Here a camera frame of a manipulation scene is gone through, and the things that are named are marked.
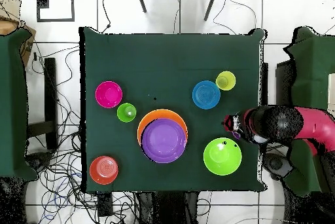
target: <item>blue bowl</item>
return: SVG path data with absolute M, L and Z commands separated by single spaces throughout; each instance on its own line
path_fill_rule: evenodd
M 220 89 L 212 81 L 200 81 L 193 88 L 192 99 L 200 109 L 211 109 L 220 100 Z

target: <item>small green bowl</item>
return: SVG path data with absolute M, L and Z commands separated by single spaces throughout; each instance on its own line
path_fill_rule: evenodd
M 123 103 L 116 112 L 118 118 L 125 123 L 132 121 L 136 116 L 136 108 L 130 103 Z
M 216 138 L 207 144 L 203 161 L 210 172 L 220 176 L 229 175 L 241 164 L 241 149 L 234 140 Z

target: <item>dark green table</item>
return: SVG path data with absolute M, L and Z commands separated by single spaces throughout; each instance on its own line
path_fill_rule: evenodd
M 252 35 L 102 35 L 90 28 L 80 28 L 79 33 L 86 191 L 264 190 L 257 180 L 258 147 L 252 143 L 238 141 L 242 162 L 229 176 L 216 176 L 203 163 L 203 150 L 211 140 L 233 139 L 221 125 L 224 116 L 257 106 L 262 29 Z M 196 107 L 192 101 L 196 83 L 215 81 L 224 70 L 235 74 L 236 86 L 221 92 L 216 107 Z M 108 80 L 121 86 L 121 103 L 136 106 L 132 122 L 120 122 L 117 108 L 97 104 L 96 88 Z M 188 127 L 187 147 L 170 164 L 150 161 L 137 142 L 139 121 L 154 109 L 177 112 Z M 118 162 L 118 177 L 110 185 L 98 185 L 89 175 L 91 162 L 101 155 Z

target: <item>red bowl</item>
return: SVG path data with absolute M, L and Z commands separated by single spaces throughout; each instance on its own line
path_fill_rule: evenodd
M 91 178 L 100 185 L 112 183 L 118 175 L 116 160 L 108 156 L 100 156 L 90 165 Z

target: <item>pink bowl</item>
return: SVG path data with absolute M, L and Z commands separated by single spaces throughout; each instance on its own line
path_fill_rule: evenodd
M 97 103 L 110 109 L 116 107 L 122 99 L 122 89 L 113 81 L 104 81 L 96 89 Z

